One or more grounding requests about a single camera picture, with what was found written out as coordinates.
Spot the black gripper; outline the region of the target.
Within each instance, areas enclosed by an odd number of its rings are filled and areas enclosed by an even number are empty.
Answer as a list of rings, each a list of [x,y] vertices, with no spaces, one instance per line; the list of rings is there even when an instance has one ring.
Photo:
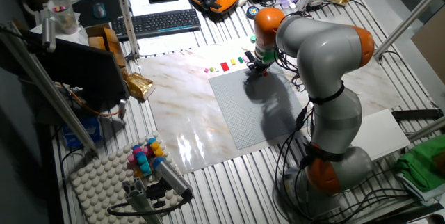
[[[253,74],[257,74],[257,71],[260,71],[259,76],[265,77],[266,76],[266,69],[269,68],[274,61],[269,61],[267,63],[264,63],[262,60],[256,58],[251,64],[250,64],[250,70]]]

